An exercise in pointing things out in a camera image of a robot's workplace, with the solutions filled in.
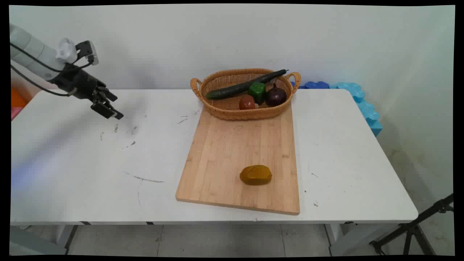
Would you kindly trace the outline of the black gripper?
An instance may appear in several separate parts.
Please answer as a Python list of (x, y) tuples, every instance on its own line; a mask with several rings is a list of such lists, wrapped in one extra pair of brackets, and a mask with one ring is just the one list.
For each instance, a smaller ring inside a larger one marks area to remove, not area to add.
[(51, 79), (50, 83), (78, 99), (92, 101), (91, 109), (106, 119), (114, 117), (121, 120), (124, 117), (109, 102), (116, 101), (118, 97), (106, 88), (106, 84), (76, 65), (65, 64), (63, 71)]

